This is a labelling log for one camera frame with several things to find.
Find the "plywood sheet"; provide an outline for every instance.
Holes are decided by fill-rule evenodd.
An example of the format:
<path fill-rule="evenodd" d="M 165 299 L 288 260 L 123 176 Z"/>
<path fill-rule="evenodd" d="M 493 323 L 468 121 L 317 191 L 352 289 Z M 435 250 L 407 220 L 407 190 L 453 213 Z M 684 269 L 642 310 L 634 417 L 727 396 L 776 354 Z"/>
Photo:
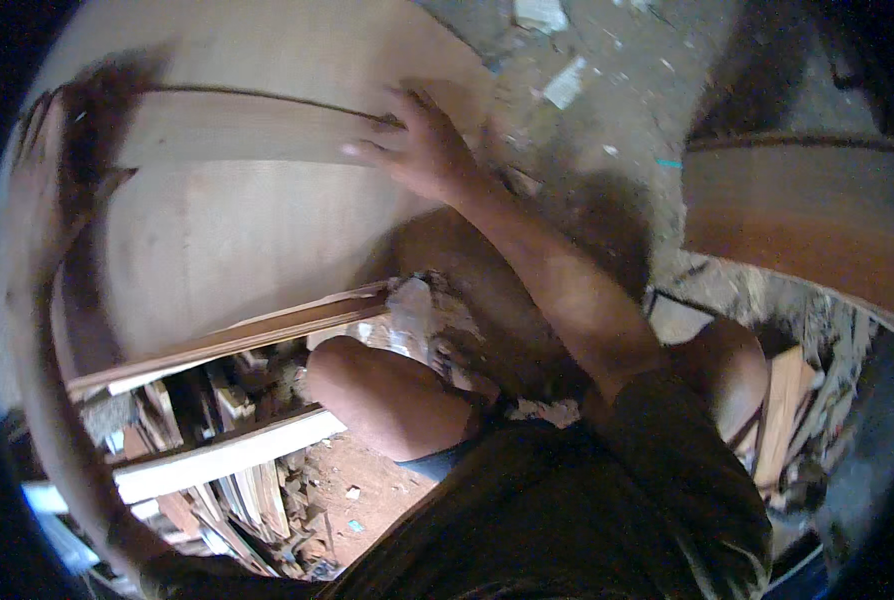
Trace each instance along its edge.
<path fill-rule="evenodd" d="M 32 94 L 137 50 L 166 57 L 165 85 L 268 97 L 141 104 L 120 156 L 141 170 L 76 266 L 95 289 L 66 285 L 69 309 L 55 311 L 68 379 L 389 274 L 388 233 L 432 206 L 334 164 L 349 162 L 336 149 L 368 129 L 362 117 L 274 96 L 381 115 L 382 86 L 407 80 L 476 129 L 491 89 L 477 55 L 406 0 L 141 0 L 82 6 Z"/>

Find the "debris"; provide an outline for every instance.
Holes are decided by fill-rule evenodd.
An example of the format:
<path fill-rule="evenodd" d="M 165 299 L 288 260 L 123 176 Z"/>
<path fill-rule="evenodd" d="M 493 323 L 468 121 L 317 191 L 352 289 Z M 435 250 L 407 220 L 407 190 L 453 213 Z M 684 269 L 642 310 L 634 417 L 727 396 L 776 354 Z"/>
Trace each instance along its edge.
<path fill-rule="evenodd" d="M 586 66 L 586 58 L 575 56 L 544 88 L 544 98 L 561 111 L 567 109 L 581 93 L 582 76 Z"/>
<path fill-rule="evenodd" d="M 561 0 L 514 0 L 513 18 L 524 29 L 535 29 L 548 36 L 569 25 Z"/>
<path fill-rule="evenodd" d="M 654 160 L 657 162 L 657 164 L 659 164 L 662 167 L 669 167 L 671 169 L 684 168 L 683 163 L 678 160 L 666 160 L 664 158 L 655 158 Z"/>

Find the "floor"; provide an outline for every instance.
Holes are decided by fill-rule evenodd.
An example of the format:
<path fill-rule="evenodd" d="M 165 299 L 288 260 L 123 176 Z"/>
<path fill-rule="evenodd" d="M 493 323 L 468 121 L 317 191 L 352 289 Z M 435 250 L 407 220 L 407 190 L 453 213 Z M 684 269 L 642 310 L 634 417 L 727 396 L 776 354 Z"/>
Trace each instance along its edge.
<path fill-rule="evenodd" d="M 569 27 L 548 35 L 513 28 L 510 1 L 417 3 L 495 73 L 490 126 L 476 143 L 480 158 L 541 182 L 540 192 L 525 202 L 585 246 L 631 293 L 652 284 L 745 325 L 774 321 L 803 332 L 803 311 L 814 292 L 679 248 L 686 211 L 680 161 L 690 140 L 758 133 L 880 135 L 864 93 L 834 84 L 831 65 L 841 65 L 845 52 L 836 39 L 822 36 L 806 10 L 766 0 L 563 0 Z M 576 57 L 586 62 L 581 91 L 557 108 L 543 91 Z M 438 229 L 461 236 L 463 224 Z M 489 248 L 459 261 L 450 250 L 441 251 L 447 258 L 438 257 L 428 247 L 429 236 L 417 237 L 424 249 L 411 246 L 407 234 L 405 247 L 413 251 L 401 255 L 413 258 L 402 269 L 449 263 L 452 282 L 470 297 L 477 296 L 475 282 L 485 271 L 510 276 Z M 469 272 L 460 264 L 466 262 L 474 265 Z M 515 340 L 496 355 L 525 356 L 527 369 L 559 350 L 534 343 L 549 334 L 542 324 L 512 321 L 510 315 L 525 314 L 528 321 L 538 315 L 516 282 L 509 289 L 504 296 L 522 303 L 519 309 L 475 301 L 474 316 L 479 323 L 493 319 L 499 330 L 520 331 L 520 344 Z M 334 550 L 343 565 L 432 486 L 348 434 L 330 446 L 315 446 L 309 455 L 318 465 L 318 493 L 333 520 Z M 350 486 L 360 488 L 357 499 L 346 496 Z"/>

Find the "wooden beam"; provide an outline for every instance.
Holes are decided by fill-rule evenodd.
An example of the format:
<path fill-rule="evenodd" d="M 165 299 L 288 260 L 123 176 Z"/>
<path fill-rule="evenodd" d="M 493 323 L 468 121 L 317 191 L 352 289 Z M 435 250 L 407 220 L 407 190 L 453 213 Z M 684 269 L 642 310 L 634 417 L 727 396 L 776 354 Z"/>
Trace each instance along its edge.
<path fill-rule="evenodd" d="M 130 461 L 114 469 L 114 482 L 124 504 L 135 504 L 256 467 L 345 430 L 333 414 L 311 405 L 301 414 L 222 434 L 199 448 Z M 26 482 L 22 488 L 36 510 L 67 512 L 63 497 L 50 482 Z"/>
<path fill-rule="evenodd" d="M 369 319 L 387 312 L 386 299 L 387 291 L 381 290 L 367 296 L 345 297 L 328 304 L 249 320 L 160 354 L 75 377 L 67 382 L 67 391 L 71 396 L 79 397 L 91 389 L 125 379 L 143 381 L 152 375 L 188 364 L 198 364 Z"/>
<path fill-rule="evenodd" d="M 770 361 L 770 387 L 763 409 L 764 427 L 753 473 L 758 488 L 776 486 L 784 470 L 784 456 L 803 395 L 804 364 L 803 348 L 799 345 Z"/>

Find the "knee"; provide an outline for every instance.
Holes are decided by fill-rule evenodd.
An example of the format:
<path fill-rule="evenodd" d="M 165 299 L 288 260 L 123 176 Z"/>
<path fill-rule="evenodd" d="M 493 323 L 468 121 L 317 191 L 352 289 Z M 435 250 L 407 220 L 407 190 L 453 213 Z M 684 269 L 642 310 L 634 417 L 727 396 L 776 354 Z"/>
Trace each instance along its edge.
<path fill-rule="evenodd" d="M 367 349 L 363 343 L 352 337 L 338 335 L 319 343 L 307 359 L 307 380 L 313 388 L 330 381 L 334 385 L 343 384 L 356 378 L 357 356 Z"/>

